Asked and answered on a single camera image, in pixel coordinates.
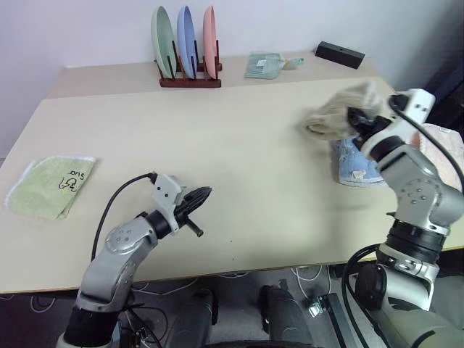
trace black box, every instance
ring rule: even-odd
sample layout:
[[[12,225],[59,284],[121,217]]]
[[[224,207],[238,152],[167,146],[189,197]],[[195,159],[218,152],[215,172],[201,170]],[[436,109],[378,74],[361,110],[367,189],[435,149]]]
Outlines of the black box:
[[[316,56],[357,69],[363,61],[365,54],[321,41],[318,49],[316,49]]]

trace green plate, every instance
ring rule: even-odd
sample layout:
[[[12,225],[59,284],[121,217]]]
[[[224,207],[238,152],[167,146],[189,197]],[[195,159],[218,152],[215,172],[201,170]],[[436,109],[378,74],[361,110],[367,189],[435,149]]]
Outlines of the green plate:
[[[174,78],[177,70],[177,63],[173,48],[174,33],[169,16],[163,6],[158,7],[152,15],[152,42],[154,54],[159,68],[165,78]],[[171,74],[169,62],[171,61],[174,75]]]

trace blue plate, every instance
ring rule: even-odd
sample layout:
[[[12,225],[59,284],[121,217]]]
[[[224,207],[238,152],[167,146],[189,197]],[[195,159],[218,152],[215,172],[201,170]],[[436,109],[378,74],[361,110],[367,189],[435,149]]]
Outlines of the blue plate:
[[[182,7],[177,19],[177,38],[183,70],[190,78],[196,72],[195,32],[188,6]]]

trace beige cloth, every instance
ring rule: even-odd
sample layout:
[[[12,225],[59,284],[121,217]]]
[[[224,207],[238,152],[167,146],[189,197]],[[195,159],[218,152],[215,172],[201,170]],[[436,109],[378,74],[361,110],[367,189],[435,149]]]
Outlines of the beige cloth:
[[[357,132],[347,120],[349,107],[375,117],[385,113],[386,102],[377,94],[375,83],[366,82],[335,94],[322,107],[313,110],[302,125],[309,134],[323,140],[352,138]]]

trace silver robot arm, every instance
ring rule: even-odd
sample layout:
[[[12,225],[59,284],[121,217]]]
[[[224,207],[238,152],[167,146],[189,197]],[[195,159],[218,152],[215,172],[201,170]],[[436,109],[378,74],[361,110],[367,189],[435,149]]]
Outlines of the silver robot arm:
[[[88,266],[70,322],[57,348],[111,347],[117,317],[125,309],[138,266],[158,245],[158,240],[188,225],[198,237],[203,232],[189,214],[210,195],[210,187],[185,195],[186,187],[169,175],[154,181],[154,208],[112,229],[104,247]]]
[[[392,98],[416,119],[433,104],[433,96],[422,90]],[[377,263],[358,274],[357,299],[391,347],[461,347],[463,331],[428,310],[439,272],[436,261],[450,226],[464,213],[464,196],[444,184],[433,163],[397,135],[404,130],[397,122],[404,121],[373,120],[353,108],[348,121],[359,132],[353,142],[378,162],[398,203],[387,240],[376,252]]]

